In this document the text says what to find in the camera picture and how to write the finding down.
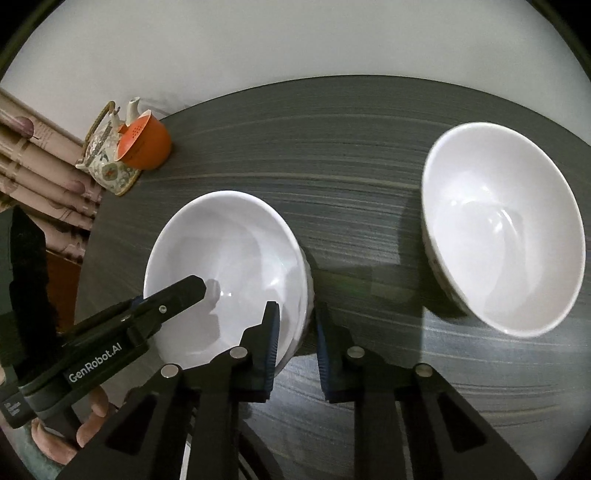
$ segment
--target bowl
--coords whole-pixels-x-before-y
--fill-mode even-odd
[[[566,317],[583,281],[583,222],[531,140],[489,123],[452,128],[428,154],[422,197],[427,257],[464,311],[517,337]]]
[[[158,168],[170,155],[172,141],[164,124],[146,110],[123,133],[117,145],[116,160],[139,170]]]
[[[203,365],[240,343],[260,324],[267,301],[280,307],[275,373],[296,352],[310,320],[312,281],[285,220],[262,200],[242,192],[213,192],[181,208],[150,253],[144,297],[197,275],[205,298],[154,335],[165,362]]]

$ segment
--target teapot handle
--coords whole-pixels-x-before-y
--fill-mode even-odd
[[[83,158],[86,156],[86,153],[87,153],[86,150],[88,149],[90,139],[91,139],[92,135],[95,133],[96,129],[99,127],[100,123],[103,121],[103,118],[105,118],[105,115],[107,113],[113,113],[114,111],[115,111],[115,102],[113,100],[111,100],[100,111],[99,116],[96,117],[95,122],[92,124],[92,126],[90,127],[90,130],[88,130],[88,133],[86,134],[86,137],[84,138],[84,144],[82,145],[82,157]]]

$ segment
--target human hand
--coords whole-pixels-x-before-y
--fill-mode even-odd
[[[100,387],[89,393],[89,400],[92,412],[76,433],[76,441],[80,447],[84,447],[115,412],[114,406],[109,404],[107,394]],[[64,439],[49,433],[39,419],[31,422],[31,436],[33,442],[47,457],[62,465],[66,465],[77,453],[77,450]]]

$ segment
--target orange container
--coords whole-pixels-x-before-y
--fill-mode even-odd
[[[117,160],[140,170],[158,168],[170,155],[172,141],[166,127],[146,110],[130,126],[121,126]]]

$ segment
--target bolt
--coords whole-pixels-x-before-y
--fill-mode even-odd
[[[362,358],[365,355],[365,350],[360,346],[351,346],[347,349],[347,355],[351,358]]]
[[[243,346],[235,346],[232,350],[230,350],[230,356],[232,358],[244,358],[248,355],[248,350],[246,350]]]
[[[431,365],[427,364],[418,364],[414,368],[414,371],[417,373],[419,377],[428,378],[431,375],[433,375],[433,369],[431,368]]]
[[[167,364],[164,365],[161,369],[160,369],[160,374],[164,377],[164,378],[172,378],[174,377],[176,374],[178,373],[178,367],[176,365],[173,364]]]

